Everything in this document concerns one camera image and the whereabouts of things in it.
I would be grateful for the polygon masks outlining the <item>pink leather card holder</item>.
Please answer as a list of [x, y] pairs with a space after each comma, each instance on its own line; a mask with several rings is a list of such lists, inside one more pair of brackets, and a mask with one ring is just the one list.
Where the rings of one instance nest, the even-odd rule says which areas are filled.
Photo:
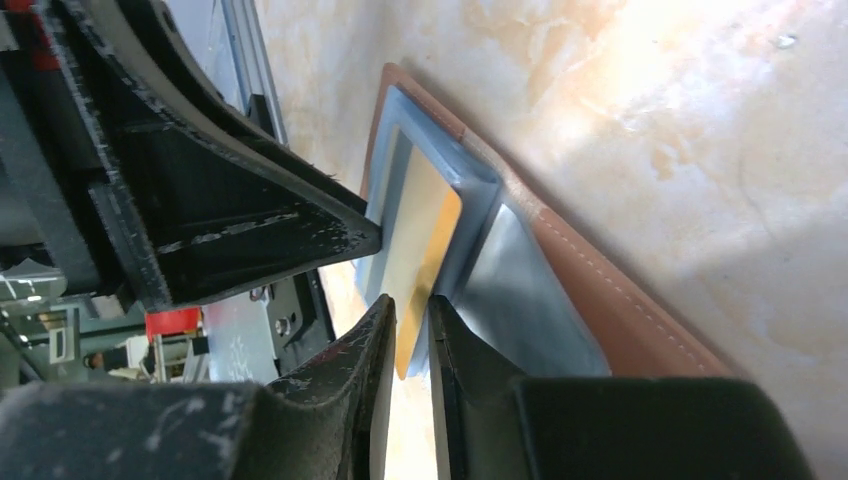
[[528, 217], [535, 240], [558, 283], [599, 341], [615, 376], [735, 377], [722, 354], [669, 314], [541, 198], [517, 161], [502, 155], [401, 66], [388, 62], [373, 119], [379, 121], [396, 87], [448, 136], [494, 168], [508, 195]]

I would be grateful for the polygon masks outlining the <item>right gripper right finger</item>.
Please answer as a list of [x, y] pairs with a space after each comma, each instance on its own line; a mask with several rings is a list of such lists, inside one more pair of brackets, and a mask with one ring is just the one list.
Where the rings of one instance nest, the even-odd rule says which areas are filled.
[[429, 299], [442, 479], [810, 479], [776, 405], [730, 378], [541, 378]]

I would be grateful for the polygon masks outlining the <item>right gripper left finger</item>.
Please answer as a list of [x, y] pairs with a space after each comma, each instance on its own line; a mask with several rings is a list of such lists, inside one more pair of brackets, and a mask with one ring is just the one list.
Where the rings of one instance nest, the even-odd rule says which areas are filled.
[[254, 382], [31, 383], [1, 401], [5, 479], [379, 479], [396, 325], [381, 295], [298, 368]]

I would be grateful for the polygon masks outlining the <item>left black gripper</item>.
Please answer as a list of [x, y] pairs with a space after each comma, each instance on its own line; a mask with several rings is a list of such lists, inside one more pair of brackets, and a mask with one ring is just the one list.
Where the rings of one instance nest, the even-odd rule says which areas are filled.
[[379, 250], [365, 201], [227, 104], [164, 3], [3, 2], [1, 27], [1, 173], [26, 226], [3, 215], [1, 251], [68, 295], [163, 311]]

